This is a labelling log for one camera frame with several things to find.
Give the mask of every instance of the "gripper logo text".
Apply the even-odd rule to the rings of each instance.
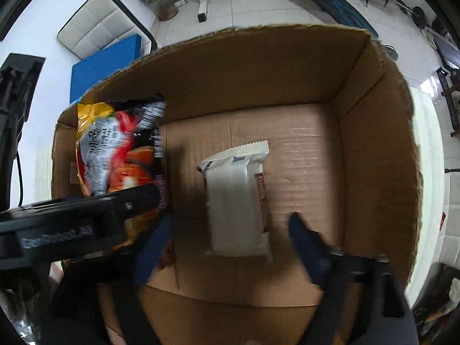
[[[78,231],[70,228],[65,232],[56,232],[55,234],[41,234],[40,237],[31,239],[21,238],[21,246],[24,249],[39,248],[40,246],[56,244],[58,242],[65,242],[73,239],[80,239],[82,237],[91,236],[93,229],[90,225],[81,226]]]

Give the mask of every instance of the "white wall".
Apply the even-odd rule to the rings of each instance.
[[[6,38],[0,42],[0,64],[11,52],[47,59],[19,143],[24,179],[24,204],[35,201],[36,152],[52,144],[56,120],[69,104],[72,66],[79,61],[56,40],[56,35],[85,1],[33,0],[19,16]],[[154,15],[142,2],[121,1],[147,29],[150,29]],[[16,206],[19,199],[16,169],[11,181],[11,205]]]

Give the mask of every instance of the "glass jar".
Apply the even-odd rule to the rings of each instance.
[[[149,8],[162,21],[170,20],[179,12],[173,0],[149,0]]]

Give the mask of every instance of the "black cable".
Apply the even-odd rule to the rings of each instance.
[[[19,152],[16,153],[16,163],[18,164],[19,190],[20,190],[18,206],[22,206],[22,197],[24,195],[24,189],[22,188],[22,172],[21,172],[21,161],[19,160]]]

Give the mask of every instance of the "weight plate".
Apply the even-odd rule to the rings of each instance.
[[[412,20],[418,28],[424,28],[428,25],[425,12],[420,6],[416,6],[412,9]]]
[[[394,62],[398,60],[399,55],[398,52],[396,52],[396,49],[394,49],[391,45],[383,45],[382,47],[389,59]]]

